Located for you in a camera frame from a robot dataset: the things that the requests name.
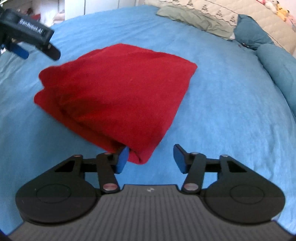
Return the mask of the red knit garment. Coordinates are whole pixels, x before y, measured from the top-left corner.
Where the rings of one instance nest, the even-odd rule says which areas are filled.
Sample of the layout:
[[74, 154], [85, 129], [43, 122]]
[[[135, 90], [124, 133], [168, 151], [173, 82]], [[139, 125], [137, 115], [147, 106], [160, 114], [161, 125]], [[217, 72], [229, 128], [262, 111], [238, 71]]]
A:
[[34, 102], [108, 152], [145, 164], [170, 128], [197, 65], [128, 44], [93, 50], [39, 73]]

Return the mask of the white shelf unit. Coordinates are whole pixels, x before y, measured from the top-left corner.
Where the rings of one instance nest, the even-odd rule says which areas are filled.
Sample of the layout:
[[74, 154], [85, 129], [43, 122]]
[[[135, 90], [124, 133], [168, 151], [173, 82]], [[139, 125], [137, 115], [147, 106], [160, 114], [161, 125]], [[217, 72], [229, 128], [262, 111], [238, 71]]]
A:
[[109, 11], [132, 6], [140, 6], [144, 1], [1, 1], [1, 7], [15, 9], [23, 14], [35, 16], [44, 25], [50, 27], [77, 16], [88, 15], [100, 11]]

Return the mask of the blue bed cover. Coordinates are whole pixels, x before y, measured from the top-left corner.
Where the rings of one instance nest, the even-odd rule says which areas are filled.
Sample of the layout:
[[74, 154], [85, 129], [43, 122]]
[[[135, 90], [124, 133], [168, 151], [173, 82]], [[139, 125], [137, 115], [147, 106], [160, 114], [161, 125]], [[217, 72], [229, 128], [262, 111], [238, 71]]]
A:
[[196, 63], [197, 70], [175, 119], [146, 164], [127, 163], [120, 185], [177, 184], [184, 175], [173, 146], [208, 158], [227, 154], [283, 190], [278, 222], [295, 232], [295, 117], [255, 52], [207, 32], [156, 15], [153, 6], [103, 11], [54, 26], [53, 61], [33, 46], [27, 60], [1, 56], [1, 230], [21, 223], [17, 190], [74, 154], [94, 158], [102, 149], [46, 114], [33, 98], [39, 72], [95, 49], [125, 43]]

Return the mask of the teal bolster cushion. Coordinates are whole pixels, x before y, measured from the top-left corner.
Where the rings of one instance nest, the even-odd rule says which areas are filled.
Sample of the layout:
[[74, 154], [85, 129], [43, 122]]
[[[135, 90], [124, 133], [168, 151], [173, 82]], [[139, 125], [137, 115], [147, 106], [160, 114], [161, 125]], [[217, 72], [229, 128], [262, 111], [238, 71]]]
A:
[[285, 49], [272, 44], [259, 46], [256, 54], [295, 114], [295, 58]]

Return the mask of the green pillow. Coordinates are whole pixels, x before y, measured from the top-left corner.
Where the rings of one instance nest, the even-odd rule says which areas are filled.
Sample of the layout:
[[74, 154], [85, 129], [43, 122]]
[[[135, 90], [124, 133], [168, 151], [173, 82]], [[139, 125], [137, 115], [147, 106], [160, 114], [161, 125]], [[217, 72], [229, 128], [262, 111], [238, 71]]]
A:
[[234, 29], [225, 21], [200, 11], [178, 6], [163, 6], [157, 11], [158, 16], [191, 25], [225, 40], [234, 40]]

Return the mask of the teal pillow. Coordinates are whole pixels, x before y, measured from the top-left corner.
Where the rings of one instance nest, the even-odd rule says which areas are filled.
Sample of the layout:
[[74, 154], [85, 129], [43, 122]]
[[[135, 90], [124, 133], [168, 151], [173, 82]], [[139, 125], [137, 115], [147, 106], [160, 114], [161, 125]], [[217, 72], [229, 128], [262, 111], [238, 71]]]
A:
[[234, 35], [237, 42], [252, 50], [257, 50], [263, 44], [274, 45], [268, 33], [248, 15], [238, 15]]

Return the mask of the cream quilted headboard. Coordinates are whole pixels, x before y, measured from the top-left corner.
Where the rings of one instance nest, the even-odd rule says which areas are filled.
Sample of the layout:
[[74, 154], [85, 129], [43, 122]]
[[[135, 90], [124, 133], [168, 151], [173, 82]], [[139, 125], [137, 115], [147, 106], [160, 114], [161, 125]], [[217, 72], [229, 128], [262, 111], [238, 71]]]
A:
[[273, 13], [271, 8], [258, 1], [144, 1], [144, 4], [158, 8], [172, 4], [183, 6], [214, 16], [231, 27], [236, 27], [239, 15], [248, 15], [267, 32], [275, 45], [290, 54], [295, 51], [295, 32], [292, 27]]

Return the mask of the plush toys on headboard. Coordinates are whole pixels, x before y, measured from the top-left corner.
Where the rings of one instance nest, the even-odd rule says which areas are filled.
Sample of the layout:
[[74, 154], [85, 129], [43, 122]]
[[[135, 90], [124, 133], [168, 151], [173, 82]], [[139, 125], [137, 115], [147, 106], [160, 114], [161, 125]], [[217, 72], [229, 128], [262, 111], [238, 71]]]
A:
[[277, 15], [286, 24], [295, 27], [295, 17], [291, 15], [288, 9], [283, 8], [279, 1], [266, 1], [258, 0], [259, 3], [264, 5], [267, 9], [271, 10], [275, 15]]

